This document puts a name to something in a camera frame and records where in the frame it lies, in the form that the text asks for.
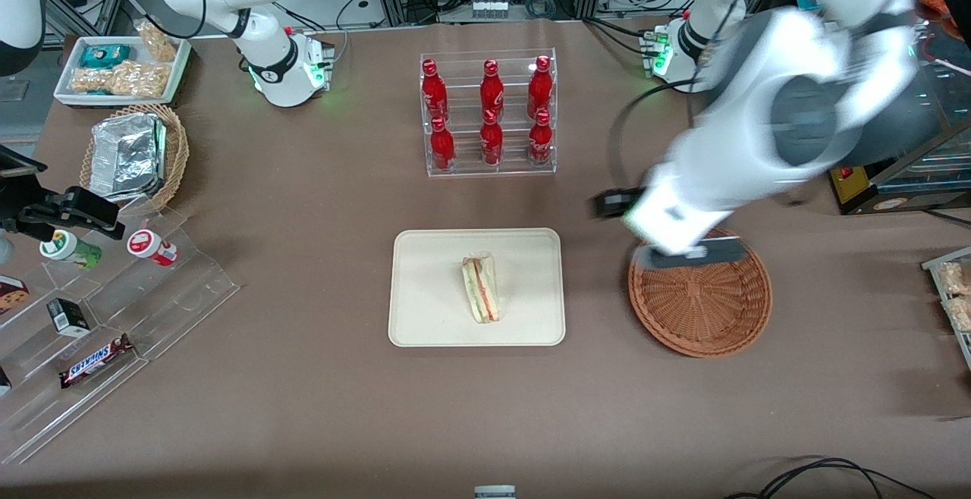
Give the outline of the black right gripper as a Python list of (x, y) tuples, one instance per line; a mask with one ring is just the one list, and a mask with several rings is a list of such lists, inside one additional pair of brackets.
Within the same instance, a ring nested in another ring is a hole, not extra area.
[(126, 227), (118, 222), (118, 206), (82, 186), (70, 186), (61, 194), (46, 196), (51, 215), (30, 209), (21, 212), (25, 206), (44, 202), (44, 188), (39, 185), (37, 174), (47, 168), (42, 162), (1, 146), (1, 222), (4, 231), (49, 242), (56, 229), (80, 228), (121, 240)]

